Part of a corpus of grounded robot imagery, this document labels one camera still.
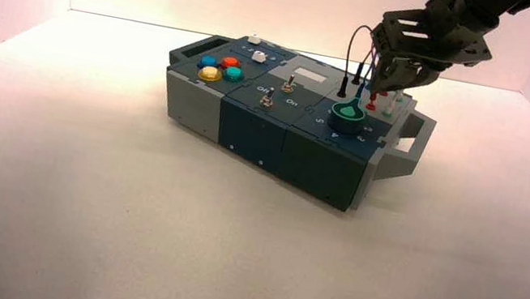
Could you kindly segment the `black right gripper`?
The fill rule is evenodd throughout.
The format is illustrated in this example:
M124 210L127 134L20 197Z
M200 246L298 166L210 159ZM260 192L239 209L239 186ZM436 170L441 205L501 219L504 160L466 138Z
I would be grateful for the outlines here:
M403 63L399 58L434 62L445 69L453 64L471 67L492 59L480 33L449 17L431 19L422 9L385 12L372 37L381 54L371 72L368 89L372 93L427 86L438 79L439 71Z

